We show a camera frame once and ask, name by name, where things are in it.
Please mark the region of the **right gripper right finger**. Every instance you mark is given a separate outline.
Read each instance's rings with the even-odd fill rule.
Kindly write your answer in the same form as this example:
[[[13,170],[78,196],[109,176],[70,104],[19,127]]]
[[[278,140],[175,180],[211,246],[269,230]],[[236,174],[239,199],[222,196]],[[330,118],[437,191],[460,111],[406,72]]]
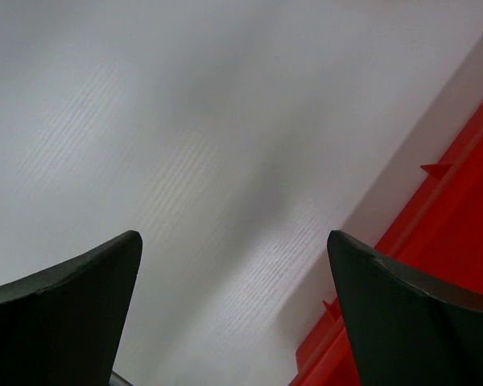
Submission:
[[[363,385],[483,385],[483,294],[335,230],[327,252]]]

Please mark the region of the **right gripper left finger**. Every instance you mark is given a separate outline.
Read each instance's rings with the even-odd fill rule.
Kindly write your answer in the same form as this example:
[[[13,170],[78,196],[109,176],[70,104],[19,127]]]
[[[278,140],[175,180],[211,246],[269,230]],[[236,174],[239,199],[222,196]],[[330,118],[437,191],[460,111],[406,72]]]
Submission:
[[[129,230],[0,285],[0,385],[107,385],[141,258]]]

